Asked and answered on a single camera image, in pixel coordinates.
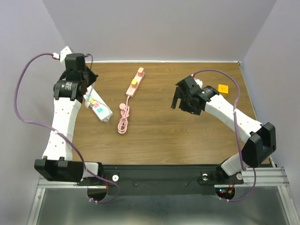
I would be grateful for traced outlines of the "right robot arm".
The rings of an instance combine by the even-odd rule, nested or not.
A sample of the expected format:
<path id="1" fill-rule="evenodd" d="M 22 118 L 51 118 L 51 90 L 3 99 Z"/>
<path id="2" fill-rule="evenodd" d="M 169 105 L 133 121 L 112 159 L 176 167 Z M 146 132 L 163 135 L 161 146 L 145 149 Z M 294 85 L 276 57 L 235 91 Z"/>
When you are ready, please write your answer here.
<path id="1" fill-rule="evenodd" d="M 191 75 L 179 81 L 171 108 L 178 107 L 196 115 L 207 112 L 235 132 L 238 153 L 226 159 L 216 170 L 216 179 L 226 183 L 237 172 L 248 167 L 257 168 L 276 150 L 276 129 L 270 122 L 262 124 L 248 117 L 216 89 L 202 84 Z"/>

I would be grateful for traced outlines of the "yellow cube socket adapter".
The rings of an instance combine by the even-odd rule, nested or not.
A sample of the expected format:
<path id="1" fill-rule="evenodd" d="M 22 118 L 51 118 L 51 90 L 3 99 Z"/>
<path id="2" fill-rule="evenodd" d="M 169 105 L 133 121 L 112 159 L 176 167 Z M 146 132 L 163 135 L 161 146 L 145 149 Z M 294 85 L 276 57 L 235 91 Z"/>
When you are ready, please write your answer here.
<path id="1" fill-rule="evenodd" d="M 217 87 L 218 92 L 223 96 L 223 97 L 228 97 L 229 94 L 229 86 L 224 85 L 224 84 L 219 84 Z"/>

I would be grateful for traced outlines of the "white power strip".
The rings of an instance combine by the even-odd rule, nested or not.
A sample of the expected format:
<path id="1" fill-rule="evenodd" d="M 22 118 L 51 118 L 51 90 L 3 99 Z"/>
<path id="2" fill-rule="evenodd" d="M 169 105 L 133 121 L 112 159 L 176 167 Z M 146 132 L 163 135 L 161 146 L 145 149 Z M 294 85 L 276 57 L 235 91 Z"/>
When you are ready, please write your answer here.
<path id="1" fill-rule="evenodd" d="M 87 88 L 83 97 L 85 100 L 85 106 L 87 108 L 91 108 L 101 122 L 108 122 L 113 116 L 113 112 L 109 106 L 100 97 L 92 85 Z"/>

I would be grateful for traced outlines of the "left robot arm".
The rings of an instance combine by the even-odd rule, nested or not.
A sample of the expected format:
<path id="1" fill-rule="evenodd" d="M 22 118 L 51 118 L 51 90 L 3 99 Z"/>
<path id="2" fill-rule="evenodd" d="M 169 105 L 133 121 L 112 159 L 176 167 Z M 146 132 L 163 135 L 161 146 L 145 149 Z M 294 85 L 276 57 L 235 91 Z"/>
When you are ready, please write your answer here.
<path id="1" fill-rule="evenodd" d="M 53 86 L 54 115 L 49 141 L 35 169 L 48 181 L 76 182 L 89 179 L 98 185 L 104 181 L 103 165 L 97 162 L 74 161 L 72 143 L 75 121 L 87 88 L 97 75 L 85 63 L 83 53 L 65 56 L 65 71 Z"/>

